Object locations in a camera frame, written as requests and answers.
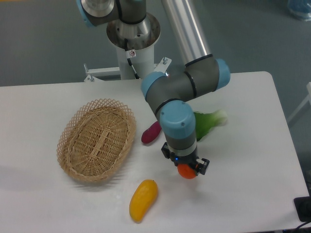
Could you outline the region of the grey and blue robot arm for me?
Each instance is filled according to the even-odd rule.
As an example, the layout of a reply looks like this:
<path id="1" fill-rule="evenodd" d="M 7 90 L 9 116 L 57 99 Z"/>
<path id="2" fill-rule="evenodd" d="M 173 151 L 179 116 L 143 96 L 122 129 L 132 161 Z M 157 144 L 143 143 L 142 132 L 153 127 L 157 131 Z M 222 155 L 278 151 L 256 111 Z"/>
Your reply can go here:
<path id="1" fill-rule="evenodd" d="M 195 175 L 205 174 L 209 160 L 199 158 L 197 120 L 188 104 L 226 86 L 230 70 L 215 59 L 208 47 L 196 10 L 190 0 L 164 0 L 168 21 L 176 37 L 185 70 L 166 75 L 169 60 L 154 64 L 160 37 L 158 20 L 147 12 L 144 0 L 79 0 L 83 21 L 90 27 L 106 24 L 106 33 L 117 52 L 123 80 L 141 79 L 141 91 L 160 124 L 166 142 L 164 156 L 176 166 L 185 165 Z"/>

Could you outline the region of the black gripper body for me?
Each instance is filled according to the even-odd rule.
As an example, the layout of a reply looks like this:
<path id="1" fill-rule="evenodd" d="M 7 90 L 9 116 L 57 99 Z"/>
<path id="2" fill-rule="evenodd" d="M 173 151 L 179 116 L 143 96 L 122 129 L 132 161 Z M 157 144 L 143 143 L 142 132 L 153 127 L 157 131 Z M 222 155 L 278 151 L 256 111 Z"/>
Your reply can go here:
<path id="1" fill-rule="evenodd" d="M 170 160 L 174 163 L 175 166 L 184 164 L 188 165 L 191 169 L 196 169 L 197 167 L 197 150 L 194 150 L 192 153 L 186 156 L 177 156 L 175 153 L 170 153 Z"/>

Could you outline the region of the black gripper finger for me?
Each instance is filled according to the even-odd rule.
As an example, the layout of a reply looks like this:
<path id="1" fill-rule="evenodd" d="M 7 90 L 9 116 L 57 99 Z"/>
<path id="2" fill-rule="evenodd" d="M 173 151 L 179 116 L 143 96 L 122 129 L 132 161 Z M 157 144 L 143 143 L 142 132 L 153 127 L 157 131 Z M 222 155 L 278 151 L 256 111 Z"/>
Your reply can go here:
<path id="1" fill-rule="evenodd" d="M 166 159 L 171 159 L 172 152 L 170 151 L 167 142 L 163 144 L 161 151 Z"/>
<path id="2" fill-rule="evenodd" d="M 199 174 L 205 175 L 208 166 L 209 166 L 209 160 L 208 159 L 197 158 L 196 159 L 196 166 L 195 166 L 196 175 L 199 175 Z"/>

